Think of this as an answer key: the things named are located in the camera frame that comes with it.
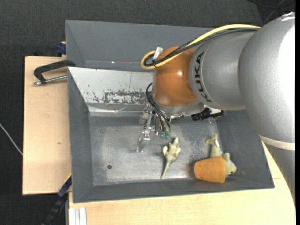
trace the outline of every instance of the cable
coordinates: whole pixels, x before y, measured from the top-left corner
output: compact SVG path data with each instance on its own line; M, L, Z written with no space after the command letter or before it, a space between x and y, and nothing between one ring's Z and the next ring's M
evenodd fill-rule
M252 2L252 3L256 4L256 5L259 5L261 7L264 7L264 8L275 8L275 7L272 7L272 6L268 6L268 5L264 5L264 4L258 3L258 2L254 1L254 0L247 0L247 1L250 1L250 2Z
M282 0L280 3L277 4L276 7L274 7L274 10L270 13L270 15L266 18L266 20L264 20L263 24L265 25L267 23L267 21L270 19L270 17L273 15L273 13L276 11L277 8L279 8L279 6L284 3L286 0Z
M150 87L152 84L153 84L153 83L151 82L151 83L148 85L147 89L146 89L146 97L147 97L148 102L153 106L153 108L154 108L154 110L155 110L155 112L156 112L156 114L157 114L157 116L158 116L158 119L159 119L159 121L160 121L160 123L161 123L162 131L164 132L164 131L165 131L165 126L164 126L163 120L162 120L161 115L160 115L160 113L158 112L158 110L157 110L155 104L154 104L153 101L151 100L150 94L149 94L149 92L148 92L148 91L149 91L149 87Z
M171 125L168 121L168 119L165 117L165 115L163 114L163 112L159 109L159 107L155 104L155 101L151 95L151 92L149 92L149 88L152 86L152 82L148 85L147 89L146 89L146 97L147 97L147 100L148 102L153 106L159 120L160 120L160 123L162 125L162 131L164 132L165 131L165 125L163 123L163 120L161 117L163 117L163 119L165 120L167 126L169 127L169 132L171 132Z
M224 30L228 30L228 29L244 29L244 28L256 28L256 29L259 29L260 27L257 27L257 26L253 26L253 25L246 25L246 24L231 24L231 25L225 25L225 26L222 26L222 27L219 27L219 28L216 28L216 29L213 29L203 35L201 35L200 37L194 39L192 42L190 42L189 44L187 44L186 46L189 46L189 45L193 45L197 42L200 42L202 40L204 40L205 38L208 38L209 36L213 35L213 34L216 34L218 32L221 32L221 31L224 31ZM173 60L174 58L176 58L178 54L164 60L164 61L157 61L157 63L155 63L154 65L150 65L150 66L147 66L146 65L146 61L153 56L153 54L155 53L155 51L151 51L149 53L147 53L141 60L141 67L143 69L146 69L146 70L149 70L149 69L154 69L154 68L158 68L166 63L168 63L169 61Z
M191 48L191 47L197 46L197 45L199 45L199 44L201 44L201 43L204 43L204 42L206 42L206 41L208 41L208 40L217 38L217 37L219 37L219 36L221 36L221 35L223 36L223 35L227 35L227 34L234 33L234 32L243 32L243 31L249 31L249 30L258 30L258 29L237 29L237 30L222 31L222 32L220 32L220 33L217 33L217 34L215 34L215 35L211 35L211 36L209 36L208 38L203 39L202 41L199 41L199 42L194 43L194 44L192 44L192 45L186 46L186 47L184 47L184 48L179 49L179 48L180 48L180 47L179 47L179 48L177 48L176 50L174 50L173 52L171 52L171 53L169 53L168 55L166 55L166 56L165 56L163 59L161 59L160 61L163 61L163 60L165 60L165 58L171 57L171 56L173 56L174 54L181 53L181 52L183 52L183 51L185 51L185 50L187 50L187 49L189 49L189 48Z
M2 124L0 123L0 127L3 129L3 131L6 133L6 135L8 136L8 138L10 139L10 141L13 143L13 145L15 146L15 148L18 150L18 152L23 156L22 151L19 149L19 147L17 146L17 144L14 142L14 140L12 139L12 137L9 135L8 131L2 126Z
M286 0L278 0L278 4L274 7L274 6L268 6L268 5L265 5L265 4L261 4L261 3L258 3L257 1L255 0L247 0L247 1L250 1L258 6L261 6L261 7L264 7L264 8L273 8L274 10L270 13L270 15L266 18L266 20L264 21L264 25L266 24L266 22L269 20L269 18L273 15L273 13L279 8L284 8L284 7L287 7L289 5L292 5L296 0L288 3L288 4L285 4L283 6L280 6L281 4L283 4Z

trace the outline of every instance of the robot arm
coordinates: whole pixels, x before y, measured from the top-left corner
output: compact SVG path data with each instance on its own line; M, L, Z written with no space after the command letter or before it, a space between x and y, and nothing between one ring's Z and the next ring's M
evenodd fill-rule
M179 47L163 54L154 64L152 96L168 116L201 112L205 107L246 109L295 189L295 13L259 30L249 29L205 37L196 51L174 56ZM154 68L146 66L150 56L143 58L142 67Z

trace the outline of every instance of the dirty stain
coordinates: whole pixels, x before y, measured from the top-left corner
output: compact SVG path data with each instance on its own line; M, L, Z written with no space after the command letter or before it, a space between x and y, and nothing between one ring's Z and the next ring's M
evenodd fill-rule
M99 103L99 102L100 102L100 100L99 100L99 98L96 96L95 92L94 92L94 91L92 91L92 93L94 94L94 98L93 98L93 100L94 100L94 101L96 101L97 103Z
M101 98L104 103L143 104L146 102L146 93L142 90L104 90Z

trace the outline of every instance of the plastic dinosaur figure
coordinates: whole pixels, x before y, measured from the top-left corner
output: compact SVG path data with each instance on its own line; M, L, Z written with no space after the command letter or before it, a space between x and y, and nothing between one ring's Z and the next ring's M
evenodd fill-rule
M225 154L222 153L217 139L218 139L218 135L214 134L212 138L206 140L207 144L212 145L210 158L223 157L225 162L226 175L233 174L236 172L236 166L230 160L230 154L228 152Z
M177 137L174 139L173 143L169 143L169 146L164 146L163 153L165 156L165 168L164 168L163 175L161 175L161 178L165 176L172 162L176 161L180 151L181 151L180 143Z

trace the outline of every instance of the toy dinosaur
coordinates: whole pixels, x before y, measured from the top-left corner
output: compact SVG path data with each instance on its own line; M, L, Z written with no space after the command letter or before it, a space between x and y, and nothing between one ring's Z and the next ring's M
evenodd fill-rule
M227 175L236 172L236 166L230 160L229 153L223 154L217 139L218 135L214 134L206 140L207 144L212 145L210 157L194 165L194 174L199 180L224 183Z
M169 143L169 146L164 146L163 153L165 156L165 168L161 178L165 176L172 162L176 161L180 151L180 143L177 137L174 139L173 143Z
M214 134L212 138L207 139L206 143L212 145L211 152L210 152L210 158L214 157L223 157L225 162L225 171L226 175L233 174L236 172L236 166L234 163L230 160L230 154L227 152L225 154L222 153L222 150L220 148L220 145L218 143L218 135Z

